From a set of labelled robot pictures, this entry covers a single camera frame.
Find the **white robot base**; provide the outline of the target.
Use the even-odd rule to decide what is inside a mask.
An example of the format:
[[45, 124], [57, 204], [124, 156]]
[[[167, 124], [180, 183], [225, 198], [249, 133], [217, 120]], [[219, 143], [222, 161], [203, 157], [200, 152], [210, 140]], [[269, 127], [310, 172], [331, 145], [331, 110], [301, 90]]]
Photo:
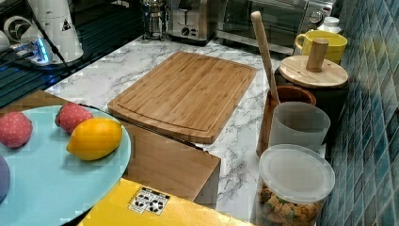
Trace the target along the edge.
[[78, 38], [68, 0], [1, 0], [1, 49], [42, 71], [73, 70], [91, 54]]

